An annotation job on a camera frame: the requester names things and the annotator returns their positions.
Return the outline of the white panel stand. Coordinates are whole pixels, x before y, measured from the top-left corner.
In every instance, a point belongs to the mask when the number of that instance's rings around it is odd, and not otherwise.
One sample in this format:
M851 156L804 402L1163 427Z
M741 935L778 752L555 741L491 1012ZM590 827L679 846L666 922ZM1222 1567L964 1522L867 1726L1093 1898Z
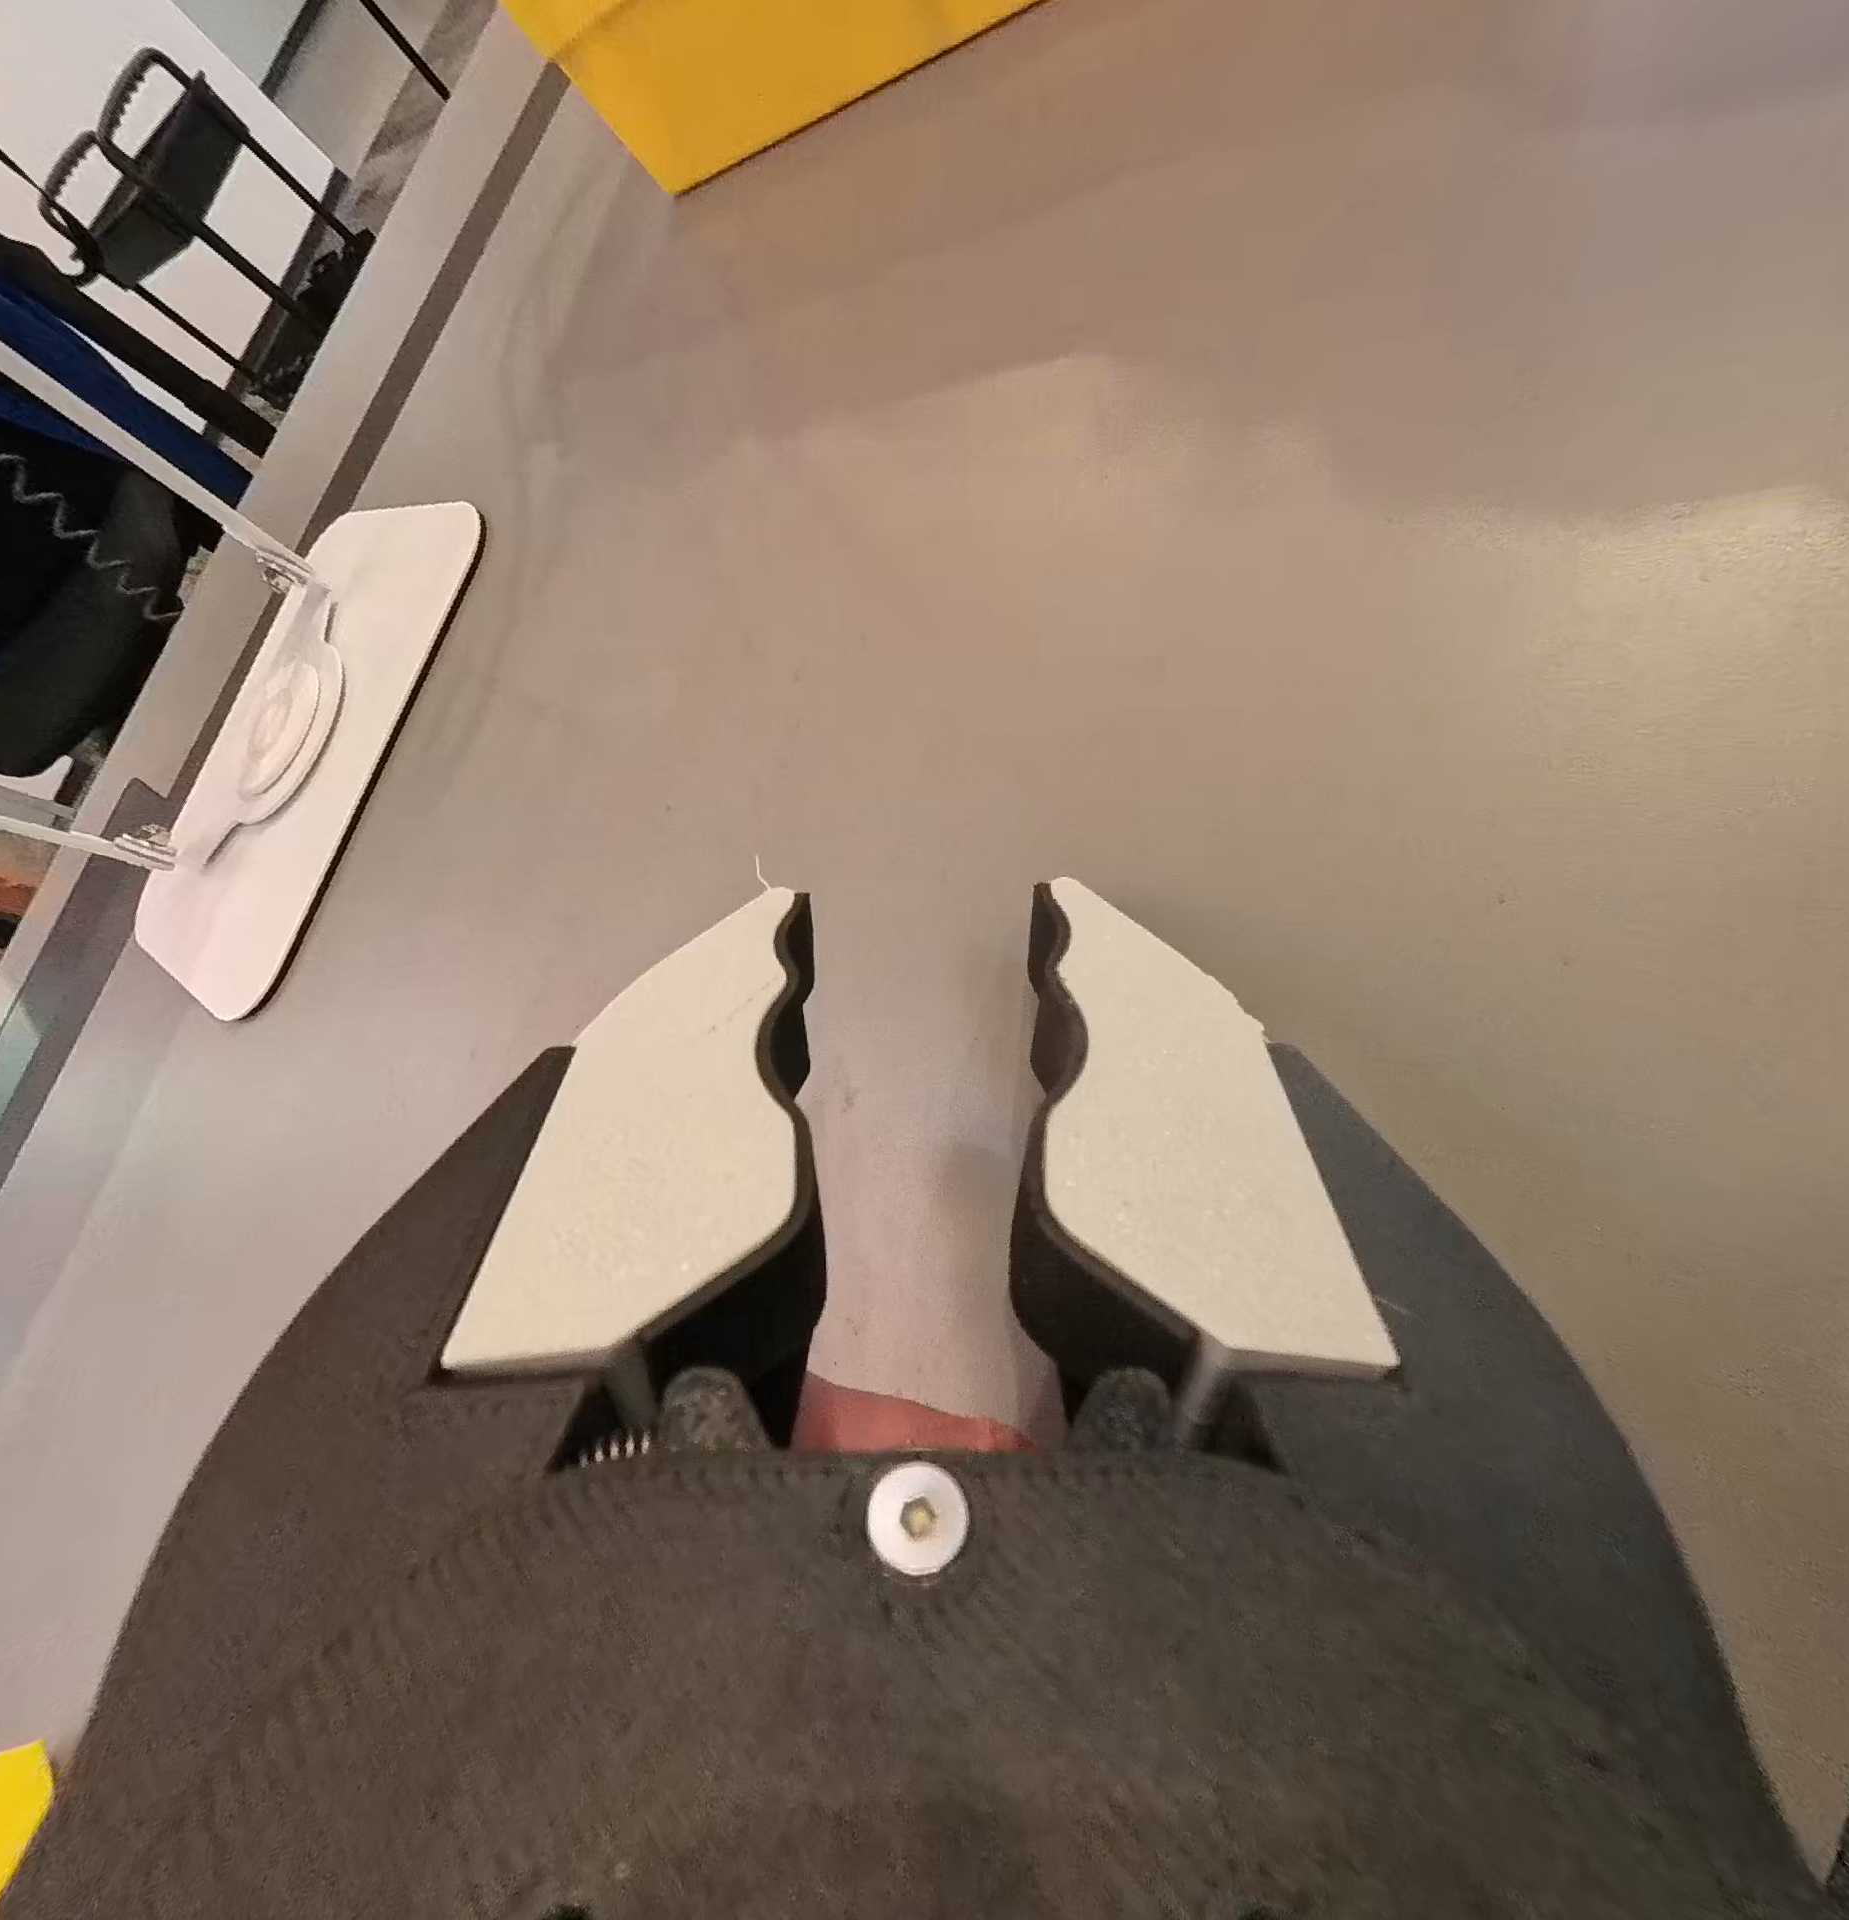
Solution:
M353 510L303 555L2 338L0 375L217 522L285 598L172 826L103 835L0 809L5 832L149 871L139 946L241 1021L296 960L478 570L485 520L471 501Z

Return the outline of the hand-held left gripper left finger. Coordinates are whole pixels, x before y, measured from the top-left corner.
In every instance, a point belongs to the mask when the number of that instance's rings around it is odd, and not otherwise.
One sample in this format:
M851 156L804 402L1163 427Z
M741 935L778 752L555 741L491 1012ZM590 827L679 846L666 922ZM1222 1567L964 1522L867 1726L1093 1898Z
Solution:
M651 1428L690 1370L792 1438L826 1304L811 895L764 890L627 983L562 1077L443 1342L464 1380L574 1376Z

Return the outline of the black metal rack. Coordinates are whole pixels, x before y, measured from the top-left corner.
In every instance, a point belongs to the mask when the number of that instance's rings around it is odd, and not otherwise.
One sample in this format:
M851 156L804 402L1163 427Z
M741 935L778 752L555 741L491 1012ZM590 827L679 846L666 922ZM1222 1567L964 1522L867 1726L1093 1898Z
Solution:
M87 130L131 60L165 54L204 73L264 153L353 229L377 229L443 108L491 4L0 1L0 232L76 270L76 248L40 211L37 184ZM313 219L263 156L241 152L207 227L275 285L303 281L337 235ZM87 293L220 384L290 322L209 243L191 241L144 294L96 279Z

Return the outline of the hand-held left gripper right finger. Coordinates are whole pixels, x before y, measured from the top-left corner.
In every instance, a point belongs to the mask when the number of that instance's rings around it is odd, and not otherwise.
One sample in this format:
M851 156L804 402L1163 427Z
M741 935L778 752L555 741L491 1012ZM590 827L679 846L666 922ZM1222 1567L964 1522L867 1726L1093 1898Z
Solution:
M1265 1021L1077 876L1033 886L1026 971L1011 1306L1065 1421L1112 1376L1149 1376L1190 1442L1255 1380L1395 1382Z

